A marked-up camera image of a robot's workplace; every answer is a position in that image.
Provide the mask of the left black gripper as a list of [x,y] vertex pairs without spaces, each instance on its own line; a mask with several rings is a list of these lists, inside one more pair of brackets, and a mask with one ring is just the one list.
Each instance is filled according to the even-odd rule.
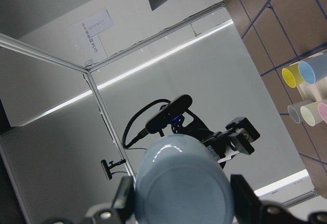
[[246,117],[236,117],[229,122],[225,132],[213,132],[193,112],[187,111],[193,119],[188,125],[183,126],[185,117],[176,117],[176,133],[185,134],[199,140],[203,145],[215,154],[221,168],[224,168],[228,161],[228,151],[240,152],[251,155],[254,152],[252,142],[260,138],[259,132]]

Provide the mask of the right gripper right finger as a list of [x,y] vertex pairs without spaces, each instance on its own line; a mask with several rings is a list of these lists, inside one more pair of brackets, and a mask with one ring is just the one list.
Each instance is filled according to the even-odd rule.
[[242,175],[231,175],[235,217],[238,223],[259,223],[262,202]]

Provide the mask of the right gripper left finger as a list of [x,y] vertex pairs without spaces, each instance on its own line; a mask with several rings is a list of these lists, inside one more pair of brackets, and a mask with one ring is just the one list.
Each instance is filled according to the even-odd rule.
[[134,213],[134,200],[134,179],[132,176],[124,176],[111,205],[121,223],[126,223]]

